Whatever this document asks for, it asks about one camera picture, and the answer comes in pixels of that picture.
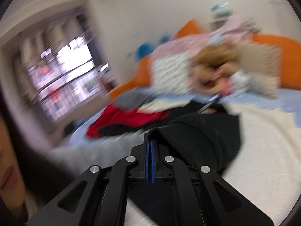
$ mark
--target pillow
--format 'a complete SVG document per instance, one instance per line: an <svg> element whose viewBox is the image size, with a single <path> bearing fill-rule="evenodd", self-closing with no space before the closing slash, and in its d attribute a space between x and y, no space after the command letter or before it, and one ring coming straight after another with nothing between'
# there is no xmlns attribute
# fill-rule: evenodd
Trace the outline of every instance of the pillow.
<svg viewBox="0 0 301 226"><path fill-rule="evenodd" d="M192 35L192 34L201 34L203 33L202 29L198 25L198 22L193 19L189 21L186 25L184 25L175 35L175 39L187 36L187 35Z"/></svg>
<svg viewBox="0 0 301 226"><path fill-rule="evenodd" d="M280 86L280 57L278 46L238 44L240 66L250 75L251 91L277 98Z"/></svg>
<svg viewBox="0 0 301 226"><path fill-rule="evenodd" d="M150 56L146 56L139 61L138 72L136 76L136 85L137 86L150 86L151 85L151 76L149 73L149 61Z"/></svg>
<svg viewBox="0 0 301 226"><path fill-rule="evenodd" d="M301 90L301 46L299 42L286 37L262 34L254 34L253 41L281 47L281 86Z"/></svg>
<svg viewBox="0 0 301 226"><path fill-rule="evenodd" d="M240 66L247 71L260 72L269 76L280 75L281 49L256 43L238 44Z"/></svg>
<svg viewBox="0 0 301 226"><path fill-rule="evenodd" d="M152 90L156 94L184 95L188 83L189 57L186 53L159 58L152 63Z"/></svg>
<svg viewBox="0 0 301 226"><path fill-rule="evenodd" d="M278 98L280 78L258 72L249 72L249 89L270 98Z"/></svg>

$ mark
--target teddy bear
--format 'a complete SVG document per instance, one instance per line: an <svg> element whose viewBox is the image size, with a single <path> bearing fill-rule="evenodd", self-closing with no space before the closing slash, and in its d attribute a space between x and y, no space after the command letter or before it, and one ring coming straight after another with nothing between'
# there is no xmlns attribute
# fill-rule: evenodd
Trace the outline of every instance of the teddy bear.
<svg viewBox="0 0 301 226"><path fill-rule="evenodd" d="M230 76L240 70L239 52L230 42L210 44L192 58L192 89L196 92L226 96L231 93Z"/></svg>

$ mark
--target pink blanket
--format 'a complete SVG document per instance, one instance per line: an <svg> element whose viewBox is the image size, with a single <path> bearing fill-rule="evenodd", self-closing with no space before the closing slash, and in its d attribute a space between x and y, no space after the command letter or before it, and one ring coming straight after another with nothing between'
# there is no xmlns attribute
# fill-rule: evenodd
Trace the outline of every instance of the pink blanket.
<svg viewBox="0 0 301 226"><path fill-rule="evenodd" d="M217 33L221 35L222 40L231 40L233 42L251 41L252 38L252 33L249 32L246 20L239 16L232 16L224 26L214 32L189 35L162 44L151 53L150 60L153 62L158 58L184 52L194 56L207 46L209 40Z"/></svg>

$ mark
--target light blue bed sheet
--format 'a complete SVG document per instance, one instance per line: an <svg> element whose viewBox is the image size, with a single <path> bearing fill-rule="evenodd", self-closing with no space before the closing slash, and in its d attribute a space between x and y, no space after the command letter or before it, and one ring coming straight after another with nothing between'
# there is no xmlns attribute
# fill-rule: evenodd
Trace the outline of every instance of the light blue bed sheet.
<svg viewBox="0 0 301 226"><path fill-rule="evenodd" d="M151 88L143 88L146 93L151 93ZM210 97L202 94L187 94L184 96L178 95L160 95L157 98L160 99L182 99L182 100L194 100L196 102L204 103ZM244 104L255 104L257 107L262 109L276 109L280 108L284 112L295 113L296 126L301 128L301 90L292 89L279 89L278 99L265 98L262 95L258 95L252 92L244 93L240 96L234 97L233 95L224 97L222 102L225 103L244 103ZM87 128L97 120L101 115L101 111L91 117L86 123L79 127L71 136L70 144L73 146L78 145L95 145L101 144L107 137L100 139L88 138L85 136Z"/></svg>

